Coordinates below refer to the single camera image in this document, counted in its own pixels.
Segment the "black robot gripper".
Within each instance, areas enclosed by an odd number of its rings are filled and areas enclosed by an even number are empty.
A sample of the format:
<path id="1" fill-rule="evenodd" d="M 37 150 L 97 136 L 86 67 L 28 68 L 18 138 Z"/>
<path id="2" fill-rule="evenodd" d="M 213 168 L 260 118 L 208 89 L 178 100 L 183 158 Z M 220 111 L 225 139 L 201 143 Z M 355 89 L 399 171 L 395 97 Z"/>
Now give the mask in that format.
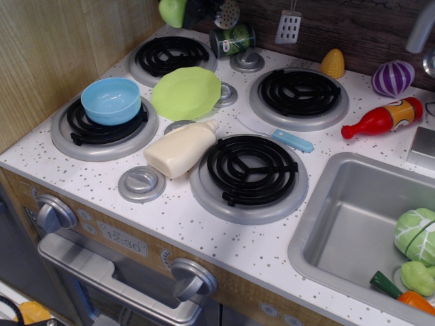
<path id="1" fill-rule="evenodd" d="M 223 4 L 224 0 L 187 0 L 182 27 L 192 30 L 200 19 L 217 18 Z"/>

